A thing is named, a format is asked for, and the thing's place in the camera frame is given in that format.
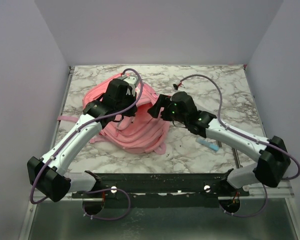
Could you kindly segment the aluminium rail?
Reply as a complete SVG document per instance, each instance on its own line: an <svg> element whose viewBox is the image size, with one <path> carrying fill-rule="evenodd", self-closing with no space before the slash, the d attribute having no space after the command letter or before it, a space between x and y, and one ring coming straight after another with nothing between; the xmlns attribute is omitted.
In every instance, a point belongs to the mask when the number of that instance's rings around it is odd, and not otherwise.
<svg viewBox="0 0 300 240"><path fill-rule="evenodd" d="M240 189L234 190L230 193L217 193L215 186L211 183L204 183L202 188L197 191L177 189L169 191L150 191L150 192L133 192L132 190L125 190L132 199L137 197L193 197L194 195L199 195L200 197L215 197L221 200L231 199L236 194L242 199L244 198L262 198L267 193L269 198L291 198L294 196L292 186L288 181L282 181L279 183L278 187L263 187L262 184L250 184L245 185ZM115 199L123 193L118 191L115 186L111 186L111 190L103 190L100 193L84 193L84 192L74 192L68 193L64 199L65 200L83 200L83 201L105 201L106 199Z"/></svg>

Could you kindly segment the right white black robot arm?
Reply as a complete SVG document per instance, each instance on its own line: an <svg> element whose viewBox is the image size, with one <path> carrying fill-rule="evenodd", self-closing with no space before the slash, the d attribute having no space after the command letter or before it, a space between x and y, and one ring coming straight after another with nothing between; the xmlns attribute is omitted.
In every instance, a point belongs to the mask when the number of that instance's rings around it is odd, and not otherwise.
<svg viewBox="0 0 300 240"><path fill-rule="evenodd" d="M226 196L233 195L243 186L256 183L275 188L291 164L289 157L284 154L287 149L281 138L274 136L267 139L252 134L245 138L245 131L238 128L231 131L218 121L216 115L197 109L192 97L184 91L172 96L161 94L147 112L153 118L182 123L192 134L222 142L254 161L225 174L220 191Z"/></svg>

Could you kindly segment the pink student backpack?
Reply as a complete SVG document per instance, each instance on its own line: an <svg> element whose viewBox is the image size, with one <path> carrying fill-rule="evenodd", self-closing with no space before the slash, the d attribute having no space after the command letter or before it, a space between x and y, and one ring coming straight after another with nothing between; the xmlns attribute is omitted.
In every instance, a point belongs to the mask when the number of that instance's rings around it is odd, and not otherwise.
<svg viewBox="0 0 300 240"><path fill-rule="evenodd" d="M117 74L89 90L82 100L83 109L86 104L105 93L110 80L122 75L124 74ZM159 118L151 117L148 113L148 109L156 103L158 96L143 82L142 88L138 87L137 90L141 90L142 93L136 103L136 113L133 116L116 116L114 121L109 122L88 143L108 141L131 154L156 152L162 155L166 152L164 141L170 125ZM58 119L76 124L79 117L60 116Z"/></svg>

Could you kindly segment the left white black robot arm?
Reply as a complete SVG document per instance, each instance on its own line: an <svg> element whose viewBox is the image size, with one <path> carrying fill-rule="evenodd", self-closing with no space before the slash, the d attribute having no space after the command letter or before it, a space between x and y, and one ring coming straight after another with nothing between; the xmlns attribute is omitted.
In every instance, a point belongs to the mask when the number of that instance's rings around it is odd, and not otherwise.
<svg viewBox="0 0 300 240"><path fill-rule="evenodd" d="M94 198L100 194L101 185L90 173L79 177L66 177L65 173L75 156L98 135L116 116L132 117L137 111L143 82L139 77L123 75L108 82L97 99L90 101L74 127L61 141L41 158L31 157L27 172L32 190L39 190L45 198L60 201L67 193L84 191Z"/></svg>

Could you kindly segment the black metal clamp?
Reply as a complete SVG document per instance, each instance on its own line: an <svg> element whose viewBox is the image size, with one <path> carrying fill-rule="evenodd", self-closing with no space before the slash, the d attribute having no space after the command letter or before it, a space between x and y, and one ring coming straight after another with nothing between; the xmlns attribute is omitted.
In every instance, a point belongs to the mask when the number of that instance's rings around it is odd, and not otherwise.
<svg viewBox="0 0 300 240"><path fill-rule="evenodd" d="M223 145L220 141L217 141L217 145L219 148L221 148ZM232 154L234 157L234 161L235 161L235 166L237 169L241 168L241 163L240 163L240 159L239 159L239 155L238 155L238 151L235 148L232 148Z"/></svg>

